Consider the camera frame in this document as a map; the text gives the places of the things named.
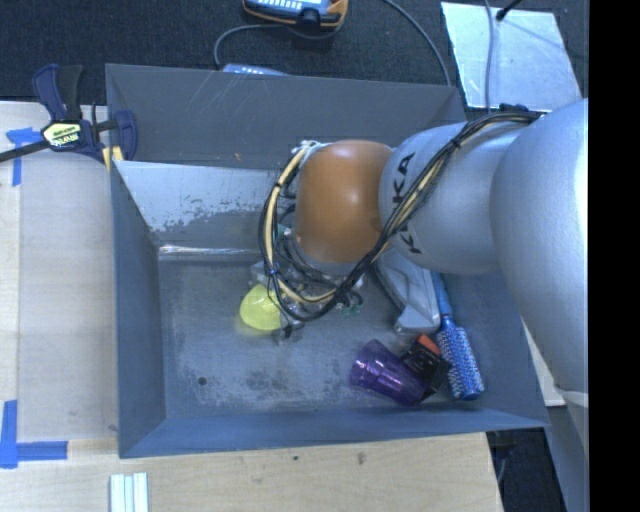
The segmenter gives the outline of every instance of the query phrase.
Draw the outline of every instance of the yellow ball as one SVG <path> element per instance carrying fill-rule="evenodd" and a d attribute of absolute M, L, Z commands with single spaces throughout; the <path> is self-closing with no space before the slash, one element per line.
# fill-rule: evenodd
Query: yellow ball
<path fill-rule="evenodd" d="M 240 304 L 240 318 L 254 329 L 273 331 L 280 328 L 280 310 L 277 299 L 270 297 L 264 285 L 255 285 Z"/>

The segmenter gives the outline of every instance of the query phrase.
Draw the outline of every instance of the purple plastic container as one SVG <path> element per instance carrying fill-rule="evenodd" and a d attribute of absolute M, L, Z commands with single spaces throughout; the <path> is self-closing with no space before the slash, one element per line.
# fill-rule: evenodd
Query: purple plastic container
<path fill-rule="evenodd" d="M 400 358 L 378 340 L 371 340 L 351 367 L 351 384 L 392 398 L 402 405 L 415 405 L 426 384 Z"/>

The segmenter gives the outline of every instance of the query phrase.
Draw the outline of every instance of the black carpet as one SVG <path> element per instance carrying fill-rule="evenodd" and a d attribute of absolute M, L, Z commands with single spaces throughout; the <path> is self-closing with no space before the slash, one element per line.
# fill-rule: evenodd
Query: black carpet
<path fill-rule="evenodd" d="M 397 3 L 429 34 L 458 86 L 440 2 Z M 509 2 L 490 3 L 504 7 Z M 525 0 L 518 8 L 555 14 L 587 97 L 589 0 Z M 106 63 L 216 69 L 217 37 L 254 22 L 243 14 L 240 0 L 0 0 L 0 99 L 34 101 L 35 71 L 50 63 L 81 64 L 86 72 L 80 102 L 106 104 Z M 425 40 L 383 0 L 351 0 L 343 29 L 331 40 L 310 42 L 286 30 L 246 31 L 221 45 L 220 58 L 290 74 L 445 83 Z M 501 482 L 506 512 L 564 512 L 544 432 L 512 432 L 506 442 L 498 437 L 499 462 L 508 453 Z"/>

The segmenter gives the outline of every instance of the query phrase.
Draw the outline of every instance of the cable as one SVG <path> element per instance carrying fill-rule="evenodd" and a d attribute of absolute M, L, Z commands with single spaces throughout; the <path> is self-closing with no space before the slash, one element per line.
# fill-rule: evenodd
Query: cable
<path fill-rule="evenodd" d="M 270 24 L 270 23 L 260 23 L 257 25 L 242 25 L 240 27 L 235 27 L 232 29 L 227 30 L 226 32 L 224 32 L 220 37 L 218 37 L 218 39 L 216 40 L 216 43 L 213 45 L 213 61 L 216 64 L 216 67 L 218 69 L 222 69 L 222 62 L 220 61 L 220 57 L 218 55 L 219 49 L 220 49 L 220 44 L 222 43 L 222 41 L 224 41 L 227 37 L 233 35 L 233 34 L 237 34 L 238 32 L 243 32 L 245 30 L 268 30 L 268 29 L 282 29 L 282 28 L 287 28 L 284 25 L 277 25 L 277 24 Z"/>
<path fill-rule="evenodd" d="M 496 19 L 498 21 L 502 21 L 504 17 L 509 13 L 509 11 L 514 7 L 516 7 L 520 2 L 522 2 L 522 0 L 514 0 L 509 5 L 507 5 L 504 9 L 500 9 L 498 11 L 498 14 L 496 14 Z"/>
<path fill-rule="evenodd" d="M 491 15 L 491 6 L 488 0 L 484 0 L 484 6 L 487 10 L 487 19 L 489 21 L 489 51 L 487 53 L 487 67 L 484 74 L 484 101 L 487 104 L 487 112 L 491 112 L 491 98 L 489 96 L 489 81 L 491 77 L 491 59 L 493 57 L 493 16 Z"/>
<path fill-rule="evenodd" d="M 429 35 L 418 24 L 418 22 L 413 18 L 413 16 L 411 16 L 411 14 L 409 14 L 407 11 L 405 11 L 398 4 L 396 4 L 392 0 L 382 0 L 382 1 L 384 3 L 386 3 L 386 4 L 388 4 L 389 6 L 393 7 L 400 14 L 402 14 L 415 27 L 415 29 L 418 32 L 420 32 L 420 34 L 422 35 L 422 37 L 424 37 L 424 39 L 427 41 L 427 43 L 429 43 L 429 46 L 431 47 L 431 50 L 433 51 L 434 55 L 436 56 L 436 59 L 438 59 L 438 64 L 440 64 L 440 68 L 442 69 L 442 72 L 444 73 L 444 78 L 445 78 L 445 80 L 447 82 L 447 85 L 450 87 L 451 86 L 451 78 L 449 77 L 449 72 L 447 71 L 447 67 L 445 66 L 444 60 L 442 59 L 442 56 L 440 55 L 440 52 L 438 52 L 438 49 L 436 48 L 436 45 L 433 44 L 433 41 L 431 40 Z"/>
<path fill-rule="evenodd" d="M 539 119 L 540 116 L 541 114 L 537 112 L 507 111 L 489 113 L 474 121 L 469 121 L 458 135 L 447 142 L 423 168 L 422 172 L 409 187 L 400 204 L 396 206 L 391 216 L 387 219 L 373 248 L 354 265 L 353 269 L 340 284 L 333 285 L 328 283 L 329 291 L 320 295 L 311 296 L 305 294 L 304 288 L 294 289 L 291 283 L 287 282 L 287 279 L 284 277 L 283 268 L 281 268 L 280 263 L 275 260 L 275 255 L 278 252 L 277 248 L 274 249 L 274 245 L 277 246 L 278 242 L 277 203 L 280 192 L 295 178 L 305 155 L 317 144 L 314 142 L 303 142 L 291 160 L 289 160 L 273 186 L 264 204 L 259 221 L 259 244 L 264 259 L 265 275 L 268 276 L 269 279 L 272 279 L 273 291 L 281 307 L 281 311 L 286 312 L 287 315 L 298 321 L 309 322 L 325 315 L 338 304 L 352 306 L 354 298 L 352 292 L 353 287 L 387 248 L 392 238 L 406 228 L 409 221 L 411 221 L 425 204 L 443 175 L 443 171 L 452 155 L 473 138 L 474 135 L 491 125 L 503 122 L 529 124 Z M 304 273 L 306 266 L 305 264 L 297 269 Z M 321 286 L 327 285 L 324 279 L 322 281 L 322 283 L 314 284 L 320 284 Z M 309 312 L 306 307 L 308 305 L 313 305 L 317 309 Z"/>

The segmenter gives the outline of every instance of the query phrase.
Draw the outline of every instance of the blue tape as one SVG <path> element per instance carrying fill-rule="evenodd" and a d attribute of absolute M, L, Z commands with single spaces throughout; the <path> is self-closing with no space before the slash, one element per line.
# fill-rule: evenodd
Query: blue tape
<path fill-rule="evenodd" d="M 19 462 L 33 460 L 66 460 L 67 441 L 37 443 L 17 442 L 18 401 L 4 403 L 2 437 L 0 437 L 0 468 L 15 469 Z"/>
<path fill-rule="evenodd" d="M 7 132 L 7 138 L 13 142 L 16 148 L 23 146 L 24 144 L 33 144 L 34 142 L 40 142 L 42 135 L 40 132 L 33 128 L 20 128 L 18 130 L 9 130 Z M 12 186 L 20 185 L 22 182 L 22 159 L 20 157 L 13 160 L 13 179 L 11 180 Z"/>
<path fill-rule="evenodd" d="M 0 468 L 18 467 L 18 445 L 16 443 L 18 402 L 4 403 L 2 414 L 2 433 L 0 434 Z"/>

